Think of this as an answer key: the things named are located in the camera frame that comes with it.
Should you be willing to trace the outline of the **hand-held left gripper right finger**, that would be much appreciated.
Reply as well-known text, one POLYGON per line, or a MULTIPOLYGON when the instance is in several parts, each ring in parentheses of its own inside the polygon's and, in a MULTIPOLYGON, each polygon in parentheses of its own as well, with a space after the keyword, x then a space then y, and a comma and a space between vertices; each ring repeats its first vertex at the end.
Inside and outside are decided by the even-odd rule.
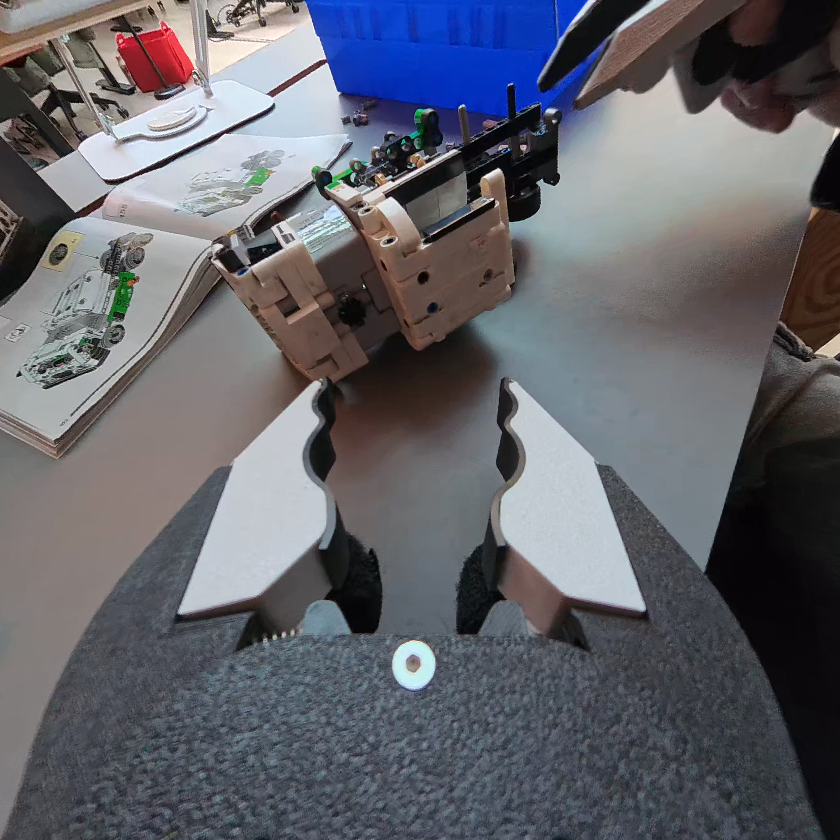
POLYGON ((524 388, 500 382, 497 469, 482 569, 530 627, 559 636, 573 610, 643 618, 647 605, 595 458, 524 388))

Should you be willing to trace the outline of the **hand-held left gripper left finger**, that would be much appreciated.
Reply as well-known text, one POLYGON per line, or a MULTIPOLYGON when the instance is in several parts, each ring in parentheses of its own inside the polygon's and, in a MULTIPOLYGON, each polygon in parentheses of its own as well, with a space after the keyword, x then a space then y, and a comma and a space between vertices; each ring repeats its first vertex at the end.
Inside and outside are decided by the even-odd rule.
POLYGON ((237 456, 185 587, 183 621, 254 613, 273 634, 343 587, 350 547, 326 485, 333 384, 311 383, 237 456))

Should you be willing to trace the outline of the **wooden board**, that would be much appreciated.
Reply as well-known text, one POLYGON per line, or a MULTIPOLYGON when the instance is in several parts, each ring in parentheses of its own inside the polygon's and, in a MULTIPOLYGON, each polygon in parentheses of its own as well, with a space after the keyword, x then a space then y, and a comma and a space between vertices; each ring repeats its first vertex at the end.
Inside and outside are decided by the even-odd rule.
POLYGON ((839 215, 816 209, 808 220, 780 320, 819 350, 839 333, 839 215))

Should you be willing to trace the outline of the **red plastic bin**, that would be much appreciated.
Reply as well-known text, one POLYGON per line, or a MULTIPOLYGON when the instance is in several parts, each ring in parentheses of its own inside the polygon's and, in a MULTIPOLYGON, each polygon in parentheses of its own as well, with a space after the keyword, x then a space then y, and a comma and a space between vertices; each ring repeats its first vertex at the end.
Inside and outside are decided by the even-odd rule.
POLYGON ((192 77, 194 65, 165 21, 139 34, 117 33, 115 45, 133 84, 142 93, 183 85, 192 77))

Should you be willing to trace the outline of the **black pole stand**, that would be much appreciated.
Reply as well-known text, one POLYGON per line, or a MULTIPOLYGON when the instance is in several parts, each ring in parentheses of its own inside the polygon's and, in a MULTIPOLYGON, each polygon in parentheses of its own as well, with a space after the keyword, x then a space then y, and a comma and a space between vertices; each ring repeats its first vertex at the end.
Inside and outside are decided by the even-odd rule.
POLYGON ((144 57, 145 63, 149 65, 150 72, 156 79, 156 84, 154 84, 152 90, 154 98, 158 101, 169 100, 183 92, 185 89, 183 84, 177 82, 170 83, 166 80, 164 74, 161 73, 160 68, 155 64, 153 57, 147 50, 146 45, 142 40, 140 34, 141 29, 135 27, 130 22, 127 14, 122 15, 122 27, 125 29, 127 34, 133 38, 133 42, 137 45, 137 49, 144 57))

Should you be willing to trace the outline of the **person's right hand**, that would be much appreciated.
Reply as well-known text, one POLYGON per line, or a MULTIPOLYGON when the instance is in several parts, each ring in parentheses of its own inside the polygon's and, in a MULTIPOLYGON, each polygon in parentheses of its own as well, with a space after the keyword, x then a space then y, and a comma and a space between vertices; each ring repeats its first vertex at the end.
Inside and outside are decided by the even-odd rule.
POLYGON ((781 133, 801 112, 839 128, 838 34, 804 53, 771 77, 758 82, 737 81, 732 75, 701 85, 691 64, 699 40, 675 52, 672 68, 685 110, 698 114, 714 102, 756 130, 781 133))

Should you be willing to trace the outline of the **white lego truck model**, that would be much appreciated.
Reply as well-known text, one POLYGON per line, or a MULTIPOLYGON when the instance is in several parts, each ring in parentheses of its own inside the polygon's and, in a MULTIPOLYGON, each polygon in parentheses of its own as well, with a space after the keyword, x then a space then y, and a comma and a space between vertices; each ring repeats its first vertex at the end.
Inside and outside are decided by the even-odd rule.
POLYGON ((444 149, 438 112, 387 132, 371 159, 333 174, 314 166, 322 204, 255 234, 214 240, 213 265, 287 361, 310 381, 338 382, 400 333, 415 350, 443 341, 511 296, 511 223, 535 215, 555 186, 561 112, 518 108, 444 149))

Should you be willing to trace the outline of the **person's dark trousers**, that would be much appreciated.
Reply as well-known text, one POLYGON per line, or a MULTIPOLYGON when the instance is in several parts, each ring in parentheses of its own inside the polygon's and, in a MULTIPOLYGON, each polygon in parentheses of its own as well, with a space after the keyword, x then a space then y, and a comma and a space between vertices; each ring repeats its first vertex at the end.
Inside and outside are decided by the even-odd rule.
POLYGON ((731 489, 707 577, 770 678, 827 838, 839 837, 839 449, 774 450, 731 489))

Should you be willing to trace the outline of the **white stand base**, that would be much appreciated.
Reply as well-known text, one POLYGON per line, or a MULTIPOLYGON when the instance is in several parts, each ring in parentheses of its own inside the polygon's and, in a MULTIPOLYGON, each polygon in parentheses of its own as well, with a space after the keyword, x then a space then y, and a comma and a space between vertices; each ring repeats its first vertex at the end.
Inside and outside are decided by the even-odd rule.
POLYGON ((235 80, 212 81, 209 72, 206 3, 190 2, 196 68, 194 87, 162 105, 120 123, 98 110, 70 73, 99 132, 82 140, 79 154, 108 183, 120 183, 261 118, 275 107, 272 97, 235 80))

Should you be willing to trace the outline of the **lego instruction booklet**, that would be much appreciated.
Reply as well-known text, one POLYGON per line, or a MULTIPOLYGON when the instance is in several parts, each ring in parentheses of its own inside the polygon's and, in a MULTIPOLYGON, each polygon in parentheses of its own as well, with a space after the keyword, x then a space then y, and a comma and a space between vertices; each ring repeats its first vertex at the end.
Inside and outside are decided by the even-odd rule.
POLYGON ((62 456, 220 280, 212 241, 304 191, 351 143, 226 134, 75 215, 2 301, 2 431, 62 456))

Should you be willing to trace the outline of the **blue plastic bin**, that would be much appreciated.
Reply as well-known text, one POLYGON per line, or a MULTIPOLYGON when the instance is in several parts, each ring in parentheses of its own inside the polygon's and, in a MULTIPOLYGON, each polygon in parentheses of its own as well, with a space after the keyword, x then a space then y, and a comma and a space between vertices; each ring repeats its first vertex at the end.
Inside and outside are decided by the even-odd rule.
POLYGON ((537 80, 585 2, 310 1, 310 19, 337 90, 493 117, 535 102, 572 110, 606 47, 601 43, 552 90, 537 80))

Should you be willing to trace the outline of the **person's grey sweater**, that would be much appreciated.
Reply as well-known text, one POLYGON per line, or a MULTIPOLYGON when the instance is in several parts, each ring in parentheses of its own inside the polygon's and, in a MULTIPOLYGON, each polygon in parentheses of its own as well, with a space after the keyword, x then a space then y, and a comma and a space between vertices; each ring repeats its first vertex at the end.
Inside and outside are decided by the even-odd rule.
POLYGON ((770 527, 838 517, 839 363, 775 327, 742 441, 738 481, 770 527))

